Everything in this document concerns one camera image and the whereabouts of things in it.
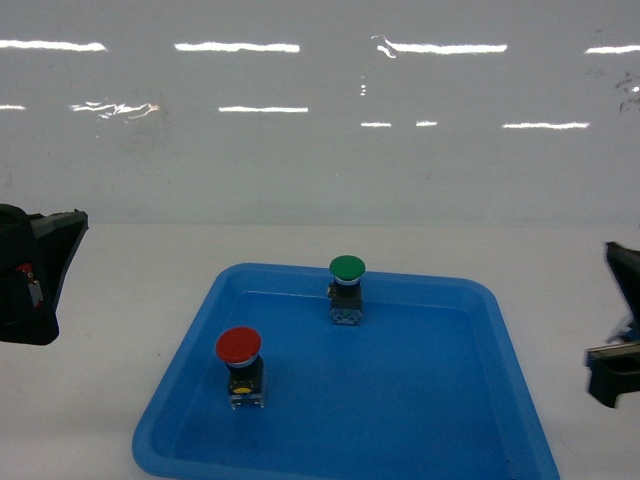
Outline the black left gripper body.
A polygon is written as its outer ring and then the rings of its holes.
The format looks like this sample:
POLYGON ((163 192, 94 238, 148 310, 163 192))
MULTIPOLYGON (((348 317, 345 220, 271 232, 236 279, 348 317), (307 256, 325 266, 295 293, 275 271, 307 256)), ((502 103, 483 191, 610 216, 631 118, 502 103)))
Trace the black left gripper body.
POLYGON ((84 211, 28 214, 1 206, 1 340, 44 346, 59 335, 63 283, 88 230, 84 211))

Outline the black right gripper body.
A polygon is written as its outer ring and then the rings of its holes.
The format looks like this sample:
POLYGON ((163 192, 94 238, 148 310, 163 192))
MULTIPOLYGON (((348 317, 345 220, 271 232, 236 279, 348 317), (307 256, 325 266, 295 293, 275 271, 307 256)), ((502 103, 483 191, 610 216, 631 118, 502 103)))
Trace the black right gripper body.
POLYGON ((588 392, 608 408, 620 395, 639 391, 639 251, 606 244, 606 261, 630 311, 630 319, 608 339, 608 346, 588 349, 588 392))

